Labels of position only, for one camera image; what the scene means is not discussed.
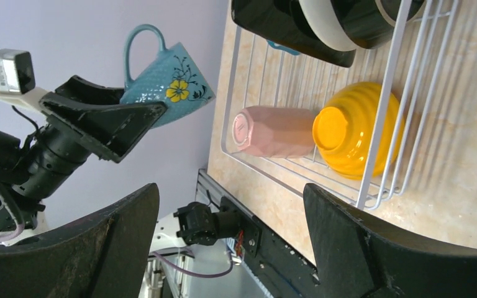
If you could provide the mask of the orange yellow bowl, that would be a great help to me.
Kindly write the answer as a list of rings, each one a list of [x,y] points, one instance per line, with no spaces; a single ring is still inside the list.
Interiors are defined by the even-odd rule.
[[[361,180],[370,150],[382,85],[359,82],[335,93],[315,117],[312,137],[326,165]]]

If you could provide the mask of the white wire dish rack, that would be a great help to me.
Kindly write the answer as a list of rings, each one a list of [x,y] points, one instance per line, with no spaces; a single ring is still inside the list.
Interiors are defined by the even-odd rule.
[[[414,177],[429,111],[447,90],[445,62],[459,8],[461,1],[429,1],[419,17],[394,31],[389,44],[357,51],[350,68],[292,55],[232,24],[222,153],[297,196],[305,183],[315,183],[357,208],[375,210],[404,194]],[[317,112],[337,91],[363,81],[382,83],[383,90],[370,113],[370,150],[359,180],[337,174],[317,148],[302,158],[254,157],[232,140],[235,116],[243,108],[261,105]]]

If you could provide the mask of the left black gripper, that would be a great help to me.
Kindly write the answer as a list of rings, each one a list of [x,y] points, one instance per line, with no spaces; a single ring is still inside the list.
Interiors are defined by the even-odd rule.
[[[124,88],[78,75],[40,100],[48,124],[20,167],[29,177],[12,189],[32,200],[50,197],[91,154],[120,163],[167,111],[164,102],[119,104]]]

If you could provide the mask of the white pink handled cup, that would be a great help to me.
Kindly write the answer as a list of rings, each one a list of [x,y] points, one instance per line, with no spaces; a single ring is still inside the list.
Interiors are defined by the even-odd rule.
[[[315,113],[309,109],[250,106],[232,123],[237,149],[264,158],[301,158],[315,147],[312,126]]]

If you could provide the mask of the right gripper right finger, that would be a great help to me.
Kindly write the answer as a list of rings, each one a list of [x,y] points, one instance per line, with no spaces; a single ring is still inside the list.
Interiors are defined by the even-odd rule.
[[[477,297],[477,249],[425,237],[304,186],[321,297]]]

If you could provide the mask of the blue white mug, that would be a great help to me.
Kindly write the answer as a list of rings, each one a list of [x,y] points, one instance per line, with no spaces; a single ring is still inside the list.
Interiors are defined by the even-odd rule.
[[[144,31],[157,36],[158,53],[133,78],[129,66],[130,49],[135,37]],[[163,34],[151,24],[138,25],[130,32],[124,47],[124,94],[121,104],[164,103],[166,112],[153,124],[155,128],[192,114],[215,97],[215,92],[182,43],[166,47]]]

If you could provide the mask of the blue rimmed bowl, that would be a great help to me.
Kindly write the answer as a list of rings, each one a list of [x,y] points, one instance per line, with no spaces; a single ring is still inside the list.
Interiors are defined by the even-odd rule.
[[[267,40],[267,43],[271,48],[273,48],[275,50],[280,50],[280,51],[286,52],[286,53],[288,53],[292,56],[299,56],[301,54],[299,51],[295,51],[292,48],[285,47],[285,46],[280,45],[278,43],[275,43],[271,40]]]

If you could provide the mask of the dark red rimmed plate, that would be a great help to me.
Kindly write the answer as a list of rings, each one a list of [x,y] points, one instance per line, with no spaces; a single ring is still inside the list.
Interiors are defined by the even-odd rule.
[[[357,46],[374,49],[390,41],[401,0],[333,0],[335,15]]]

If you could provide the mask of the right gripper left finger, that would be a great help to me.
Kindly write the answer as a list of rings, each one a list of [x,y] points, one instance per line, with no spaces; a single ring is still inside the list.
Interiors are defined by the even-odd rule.
[[[0,297],[137,297],[159,205],[150,183],[66,225],[0,245]]]

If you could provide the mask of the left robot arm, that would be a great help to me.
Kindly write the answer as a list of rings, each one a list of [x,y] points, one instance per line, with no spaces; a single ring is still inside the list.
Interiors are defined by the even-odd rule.
[[[42,201],[89,156],[121,162],[167,110],[121,104],[124,93],[72,76],[41,99],[44,126],[24,140],[0,131],[0,242],[35,229]]]

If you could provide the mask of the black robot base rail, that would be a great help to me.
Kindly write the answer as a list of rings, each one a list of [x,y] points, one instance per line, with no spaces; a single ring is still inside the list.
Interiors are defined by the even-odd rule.
[[[272,297],[321,296],[317,269],[312,262],[204,169],[198,172],[196,191],[209,202],[192,202],[173,214],[180,225],[176,234],[187,245],[210,246],[220,239],[231,239],[231,250],[243,258]]]

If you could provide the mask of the white plate red characters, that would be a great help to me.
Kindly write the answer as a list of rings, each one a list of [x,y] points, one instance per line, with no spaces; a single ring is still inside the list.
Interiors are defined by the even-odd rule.
[[[326,46],[340,52],[357,49],[340,25],[330,0],[300,0],[299,4],[310,28]]]

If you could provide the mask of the square floral plate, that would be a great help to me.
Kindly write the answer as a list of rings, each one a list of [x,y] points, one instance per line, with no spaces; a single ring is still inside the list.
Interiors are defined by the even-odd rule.
[[[310,28],[298,1],[232,0],[232,20],[241,28],[299,53],[349,68],[355,51],[328,47]]]

